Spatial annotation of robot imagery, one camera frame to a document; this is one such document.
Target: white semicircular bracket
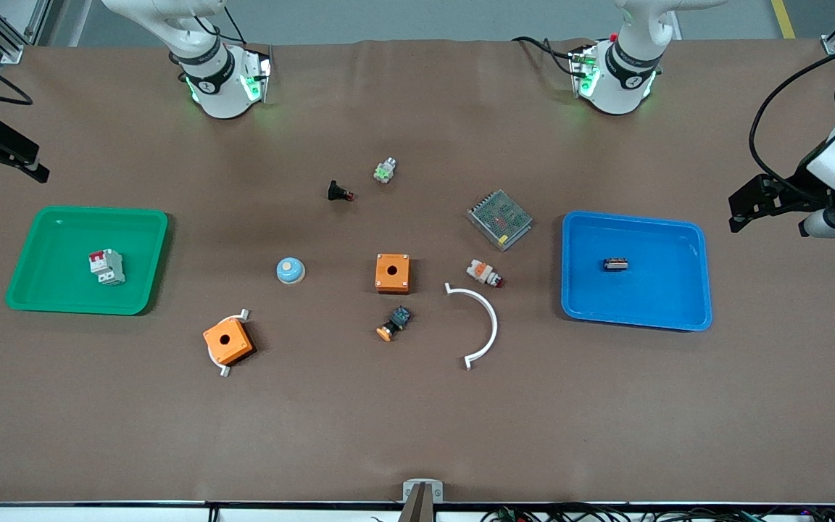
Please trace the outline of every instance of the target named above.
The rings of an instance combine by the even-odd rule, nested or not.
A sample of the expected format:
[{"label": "white semicircular bracket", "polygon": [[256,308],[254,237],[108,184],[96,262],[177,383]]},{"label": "white semicircular bracket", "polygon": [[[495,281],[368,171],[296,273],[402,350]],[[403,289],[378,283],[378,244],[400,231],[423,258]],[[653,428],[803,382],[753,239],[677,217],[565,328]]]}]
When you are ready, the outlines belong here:
[{"label": "white semicircular bracket", "polygon": [[450,288],[450,283],[448,282],[444,283],[444,286],[446,287],[447,295],[464,294],[468,295],[476,301],[479,301],[481,305],[485,307],[485,311],[488,312],[488,317],[491,318],[491,337],[488,338],[488,343],[485,343],[485,346],[481,347],[481,349],[477,352],[463,357],[463,360],[466,361],[466,369],[472,370],[473,361],[486,354],[489,348],[491,348],[491,345],[494,344],[494,337],[496,337],[496,335],[498,334],[498,317],[494,314],[494,308],[491,307],[491,303],[489,303],[488,300],[482,297],[480,294],[476,293],[476,291],[466,290],[465,288]]},{"label": "white semicircular bracket", "polygon": [[[248,318],[248,317],[249,317],[249,310],[247,310],[246,308],[243,308],[243,310],[241,310],[240,315],[225,317],[222,320],[219,320],[218,324],[224,323],[226,320],[229,320],[229,318],[238,318],[239,320],[246,320],[246,318]],[[208,357],[212,360],[212,363],[214,363],[215,366],[217,366],[219,369],[221,369],[221,376],[222,377],[226,377],[226,376],[229,376],[231,374],[231,367],[230,366],[225,366],[225,365],[219,363],[218,360],[215,359],[215,354],[212,354],[211,344],[209,344],[209,346],[208,346]]]}]

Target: white mounting bracket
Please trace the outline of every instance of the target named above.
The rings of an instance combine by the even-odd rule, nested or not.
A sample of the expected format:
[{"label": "white mounting bracket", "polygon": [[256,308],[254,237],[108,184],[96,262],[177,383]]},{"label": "white mounting bracket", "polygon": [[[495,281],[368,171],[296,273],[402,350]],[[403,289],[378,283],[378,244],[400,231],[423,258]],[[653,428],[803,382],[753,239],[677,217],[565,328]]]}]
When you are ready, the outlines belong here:
[{"label": "white mounting bracket", "polygon": [[498,316],[494,314],[494,308],[491,307],[491,303],[489,303],[488,300],[482,297],[477,291],[466,290],[465,288],[450,288],[450,283],[448,282],[444,283],[444,287],[446,288],[447,295],[464,294],[478,301],[478,303],[483,305],[485,311],[488,312],[488,317],[491,318],[491,337],[488,338],[488,343],[485,343],[485,346],[481,347],[477,352],[463,357],[463,361],[466,363],[466,369],[472,370],[473,361],[486,354],[489,348],[491,348],[491,345],[494,344],[494,338],[498,335]]},{"label": "white mounting bracket", "polygon": [[826,51],[826,56],[835,55],[835,39],[831,40],[826,34],[821,34],[821,44]]},{"label": "white mounting bracket", "polygon": [[425,488],[431,489],[433,503],[441,503],[444,501],[443,481],[433,478],[409,478],[402,484],[402,502],[408,501],[408,495],[411,495],[411,489],[417,488],[421,482],[427,483]]},{"label": "white mounting bracket", "polygon": [[17,47],[17,53],[11,56],[9,55],[2,55],[2,59],[0,63],[2,65],[17,65],[21,63],[21,57],[24,56],[24,46]]}]

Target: metal mesh power supply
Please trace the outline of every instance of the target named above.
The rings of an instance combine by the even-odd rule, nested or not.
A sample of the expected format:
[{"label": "metal mesh power supply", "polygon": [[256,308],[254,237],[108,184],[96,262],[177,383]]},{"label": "metal mesh power supply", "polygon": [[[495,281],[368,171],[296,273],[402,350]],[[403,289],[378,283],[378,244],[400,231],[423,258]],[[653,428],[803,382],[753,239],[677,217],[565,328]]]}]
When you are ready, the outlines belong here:
[{"label": "metal mesh power supply", "polygon": [[504,191],[491,192],[466,211],[468,218],[500,251],[506,251],[531,229],[533,219]]}]

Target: gray floor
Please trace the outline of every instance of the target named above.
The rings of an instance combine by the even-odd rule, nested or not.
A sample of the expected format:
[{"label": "gray floor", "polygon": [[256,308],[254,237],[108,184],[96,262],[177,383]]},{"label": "gray floor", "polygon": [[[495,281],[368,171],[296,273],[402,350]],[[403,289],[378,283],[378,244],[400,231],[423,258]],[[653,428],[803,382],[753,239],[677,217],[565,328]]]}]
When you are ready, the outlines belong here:
[{"label": "gray floor", "polygon": [[[784,0],[799,38],[835,27],[835,0]],[[562,40],[604,37],[620,27],[610,0],[229,0],[247,40],[257,43],[341,44],[361,40]],[[678,13],[685,39],[780,38],[770,0]],[[226,17],[213,22],[233,34]],[[110,12],[100,0],[66,0],[48,44],[159,46],[145,29]]]},{"label": "gray floor", "polygon": [[[238,25],[252,42],[342,44],[361,40],[510,40],[515,36],[606,37],[620,29],[610,0],[230,0]],[[705,11],[683,12],[686,38],[776,38],[769,0],[735,0]],[[222,31],[228,19],[216,17]],[[80,46],[122,43],[158,46],[144,29],[93,2]]]}]

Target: orange push button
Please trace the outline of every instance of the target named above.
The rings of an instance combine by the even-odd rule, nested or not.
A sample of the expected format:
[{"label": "orange push button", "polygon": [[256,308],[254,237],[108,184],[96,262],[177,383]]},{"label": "orange push button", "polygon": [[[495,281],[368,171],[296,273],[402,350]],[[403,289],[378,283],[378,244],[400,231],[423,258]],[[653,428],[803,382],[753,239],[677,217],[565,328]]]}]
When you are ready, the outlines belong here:
[{"label": "orange push button", "polygon": [[226,318],[205,331],[212,359],[218,364],[229,366],[253,351],[253,344],[246,337],[243,324],[238,318]]},{"label": "orange push button", "polygon": [[375,257],[375,290],[380,294],[411,291],[411,258],[408,254],[379,254]]}]

